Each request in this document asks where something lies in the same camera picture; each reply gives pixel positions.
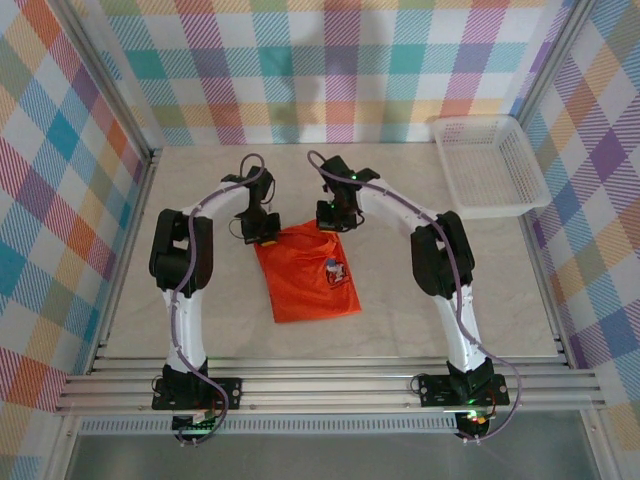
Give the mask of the aluminium side rail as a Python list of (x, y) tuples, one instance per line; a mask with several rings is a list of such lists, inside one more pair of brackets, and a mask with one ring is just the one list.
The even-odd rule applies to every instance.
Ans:
[(131, 213), (129, 225), (126, 230), (126, 236), (122, 244), (122, 251), (118, 256), (118, 262), (114, 270), (114, 277), (110, 283), (106, 303), (104, 304), (96, 330), (89, 348), (88, 356), (84, 364), (82, 374), (88, 376), (93, 371), (93, 364), (98, 357), (99, 350), (104, 347), (109, 339), (112, 324), (118, 308), (121, 293), (123, 291), (126, 275), (131, 262), (131, 257), (135, 242), (140, 229), (144, 210), (148, 202), (148, 198), (153, 186), (158, 161), (162, 155), (162, 150), (158, 149), (152, 152), (151, 159), (144, 166), (142, 171), (140, 189), (134, 208)]
[(571, 348), (566, 345), (566, 335), (558, 310), (556, 297), (547, 276), (543, 256), (539, 248), (533, 224), (527, 215), (518, 217), (523, 240), (529, 255), (530, 263), (536, 278), (540, 297), (544, 305), (546, 317), (556, 345), (557, 354), (564, 359), (568, 368), (575, 367), (574, 355)]

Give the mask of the orange printed t-shirt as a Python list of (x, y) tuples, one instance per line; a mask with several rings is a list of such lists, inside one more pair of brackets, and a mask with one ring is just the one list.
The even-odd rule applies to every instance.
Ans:
[(282, 230), (276, 241), (272, 246), (255, 247), (275, 322), (324, 320), (361, 312), (338, 234), (321, 232), (312, 220)]

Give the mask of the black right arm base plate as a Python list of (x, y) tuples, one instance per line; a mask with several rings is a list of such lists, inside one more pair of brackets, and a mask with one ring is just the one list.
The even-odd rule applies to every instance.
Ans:
[(417, 391), (422, 407), (507, 406), (510, 397), (503, 375), (494, 374), (490, 380), (473, 391), (455, 385), (450, 375), (419, 375)]

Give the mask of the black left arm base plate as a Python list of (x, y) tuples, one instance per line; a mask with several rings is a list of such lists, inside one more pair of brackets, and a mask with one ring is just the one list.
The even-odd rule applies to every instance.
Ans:
[[(240, 408), (242, 380), (240, 378), (214, 378), (213, 381), (227, 394), (230, 410)], [(224, 398), (218, 389), (196, 378), (194, 385), (175, 386), (156, 377), (152, 383), (152, 410), (221, 410)]]

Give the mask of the aluminium frame rail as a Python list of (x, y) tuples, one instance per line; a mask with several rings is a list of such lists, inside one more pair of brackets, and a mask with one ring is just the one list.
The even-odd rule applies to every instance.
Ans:
[[(145, 414), (151, 410), (157, 358), (100, 357), (85, 375), (67, 379), (59, 414)], [(419, 373), (444, 374), (442, 358), (371, 357), (326, 359), (213, 358), (214, 377), (239, 377), (241, 414), (414, 413), (420, 402), (409, 385)], [(525, 411), (604, 407), (596, 375), (572, 369), (564, 356), (521, 358), (504, 375), (509, 396)]]

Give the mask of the white plastic mesh basket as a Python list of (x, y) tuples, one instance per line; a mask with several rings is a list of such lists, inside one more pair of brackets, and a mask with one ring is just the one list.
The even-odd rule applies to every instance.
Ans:
[(515, 118), (440, 118), (431, 130), (460, 217), (518, 217), (551, 202), (529, 139)]

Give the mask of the aluminium frame post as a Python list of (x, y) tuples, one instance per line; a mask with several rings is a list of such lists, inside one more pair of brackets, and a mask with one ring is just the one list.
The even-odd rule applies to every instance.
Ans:
[(516, 112), (515, 118), (526, 130), (533, 121), (544, 95), (551, 87), (556, 75), (570, 53), (571, 47), (589, 20), (599, 0), (572, 0), (570, 9), (560, 25), (551, 47), (545, 54), (542, 65), (532, 85)]
[(121, 95), (107, 65), (99, 50), (88, 34), (80, 16), (73, 8), (70, 0), (45, 0), (55, 14), (65, 33), (70, 38), (86, 69), (92, 76), (97, 88), (104, 95), (116, 118), (120, 121), (124, 131), (141, 154), (146, 164), (154, 160), (155, 149), (146, 141), (129, 106)]

